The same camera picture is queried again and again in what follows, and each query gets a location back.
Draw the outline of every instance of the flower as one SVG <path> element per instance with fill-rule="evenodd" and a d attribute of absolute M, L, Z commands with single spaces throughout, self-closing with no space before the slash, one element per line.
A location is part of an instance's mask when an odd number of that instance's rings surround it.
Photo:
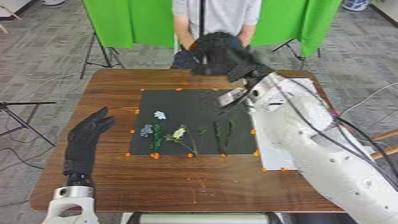
<path fill-rule="evenodd" d="M 143 128 L 140 129 L 140 137 L 147 137 L 152 134 L 152 125 L 145 124 Z"/>
<path fill-rule="evenodd" d="M 156 111 L 154 112 L 154 117 L 159 119 L 159 120 L 165 120 L 165 113 L 161 111 Z"/>
<path fill-rule="evenodd" d="M 181 128 L 173 131 L 172 138 L 173 138 L 173 139 L 181 139 L 184 132 L 186 132 L 186 130 L 184 130 L 184 128 L 181 127 Z"/>

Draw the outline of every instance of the green screen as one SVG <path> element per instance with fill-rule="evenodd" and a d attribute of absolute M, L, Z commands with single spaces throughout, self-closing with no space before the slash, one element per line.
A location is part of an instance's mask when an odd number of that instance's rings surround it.
<path fill-rule="evenodd" d="M 301 56 L 321 46 L 340 0 L 262 0 L 252 47 L 296 39 Z M 172 0 L 85 0 L 104 47 L 173 47 Z"/>

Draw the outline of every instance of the orange tape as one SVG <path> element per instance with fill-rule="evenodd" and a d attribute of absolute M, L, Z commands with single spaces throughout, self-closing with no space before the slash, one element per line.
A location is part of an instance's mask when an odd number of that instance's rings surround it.
<path fill-rule="evenodd" d="M 252 153 L 252 155 L 253 155 L 255 157 L 259 157 L 259 150 L 255 150 L 255 152 Z"/>

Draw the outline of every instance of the white flower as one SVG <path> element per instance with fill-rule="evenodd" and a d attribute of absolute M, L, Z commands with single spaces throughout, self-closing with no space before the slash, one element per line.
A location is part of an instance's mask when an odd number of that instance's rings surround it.
<path fill-rule="evenodd" d="M 154 112 L 154 117 L 159 119 L 159 120 L 165 120 L 165 113 L 161 111 L 156 111 Z"/>
<path fill-rule="evenodd" d="M 184 128 L 179 128 L 179 129 L 173 131 L 172 138 L 173 138 L 173 139 L 181 139 L 182 134 L 184 134 Z"/>

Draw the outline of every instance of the green stem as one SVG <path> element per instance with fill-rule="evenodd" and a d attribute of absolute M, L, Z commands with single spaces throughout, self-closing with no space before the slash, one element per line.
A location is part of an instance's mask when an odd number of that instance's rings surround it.
<path fill-rule="evenodd" d="M 191 147 L 193 147 L 193 151 L 195 151 L 195 154 L 197 154 L 197 145 L 195 145 L 195 140 L 193 140 L 188 128 L 186 128 L 186 134 L 188 134 L 188 137 L 189 137 Z"/>
<path fill-rule="evenodd" d="M 177 144 L 181 144 L 182 146 L 184 146 L 184 148 L 189 150 L 189 152 L 193 153 L 193 154 L 197 154 L 197 152 L 189 149 L 189 147 L 186 146 L 186 144 L 182 143 L 182 142 L 175 142 Z"/>

